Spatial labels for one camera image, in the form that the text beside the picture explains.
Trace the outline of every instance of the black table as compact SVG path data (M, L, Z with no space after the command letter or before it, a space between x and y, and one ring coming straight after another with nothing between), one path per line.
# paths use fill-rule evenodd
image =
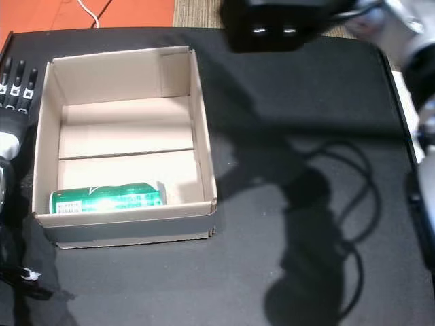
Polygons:
M59 56L182 44L198 52L217 234L55 248L28 216L34 109L3 238L16 248L9 260L25 252L56 293L24 299L0 283L0 324L433 325L405 200L413 161L389 68L371 46L321 38L240 55L217 30L88 29L17 34L7 54L43 71Z

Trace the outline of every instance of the white cable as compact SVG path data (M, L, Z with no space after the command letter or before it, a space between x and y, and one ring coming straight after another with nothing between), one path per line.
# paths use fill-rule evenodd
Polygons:
M96 29L99 29L100 28L100 23L99 23L99 21L98 21L98 17L97 16L95 16L95 14L93 13L93 12L91 12L83 3L82 3L82 0L77 0L77 2L79 3L79 5L80 5L80 7L82 7L83 8L83 10L85 11L85 12L87 12L88 14L90 14L91 16L92 16L92 18L94 18L94 20L95 20L95 28Z

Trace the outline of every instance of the box flap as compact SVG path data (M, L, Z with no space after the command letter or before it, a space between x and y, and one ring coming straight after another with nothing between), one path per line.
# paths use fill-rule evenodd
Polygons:
M53 60L66 104L122 101L162 96L161 57L188 55L188 47L169 47L70 56ZM182 62L180 57L165 62ZM174 88L180 94L184 87Z
M58 175L58 189L160 182L168 205L204 200L193 150L61 160Z

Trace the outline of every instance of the can label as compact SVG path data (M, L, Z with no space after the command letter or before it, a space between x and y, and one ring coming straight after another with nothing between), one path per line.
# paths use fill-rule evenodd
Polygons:
M160 205L160 192L147 183L68 189L50 196L50 213L117 211Z

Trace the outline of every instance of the cardboard box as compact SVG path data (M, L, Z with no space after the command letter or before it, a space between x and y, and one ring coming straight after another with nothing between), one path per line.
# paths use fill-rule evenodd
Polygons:
M32 208L61 248L207 238L217 206L196 55L188 47L56 58L37 129ZM167 204L49 214L58 189L162 183Z

